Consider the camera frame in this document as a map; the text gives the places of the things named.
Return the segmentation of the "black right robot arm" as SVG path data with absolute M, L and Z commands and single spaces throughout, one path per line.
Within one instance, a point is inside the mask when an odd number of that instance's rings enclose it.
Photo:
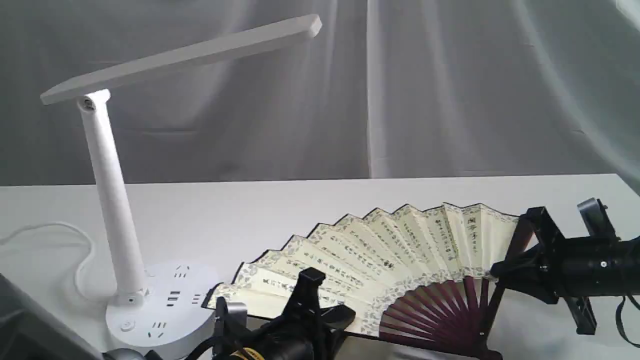
M 535 236 L 537 244 L 528 250 L 512 240 L 504 260 L 496 262 L 490 276 L 503 289 L 526 294 L 555 305 L 564 299 L 579 335 L 594 335 L 597 320 L 592 297 L 621 297 L 615 310 L 615 325 L 627 340 L 622 321 L 626 302 L 638 307 L 639 239 L 621 240 L 607 207 L 598 198 L 578 204 L 578 211 L 589 233 L 566 237 L 546 207 L 532 207 L 519 217 L 519 232 L 526 240 Z

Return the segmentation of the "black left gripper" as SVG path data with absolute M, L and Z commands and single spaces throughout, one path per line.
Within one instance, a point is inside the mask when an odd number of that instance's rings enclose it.
M 333 360 L 339 338 L 356 318 L 345 304 L 320 307 L 325 274 L 301 271 L 281 315 L 256 330 L 225 325 L 212 335 L 214 360 Z

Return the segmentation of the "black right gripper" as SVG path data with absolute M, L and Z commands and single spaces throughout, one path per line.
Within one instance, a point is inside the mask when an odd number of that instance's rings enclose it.
M 586 282 L 578 280 L 578 241 L 565 237 L 546 207 L 529 208 L 525 218 L 530 222 L 538 244 L 497 262 L 490 275 L 497 284 L 519 292 L 546 305 L 557 305 L 564 299 L 579 335 L 594 335 L 598 322 L 585 290 Z

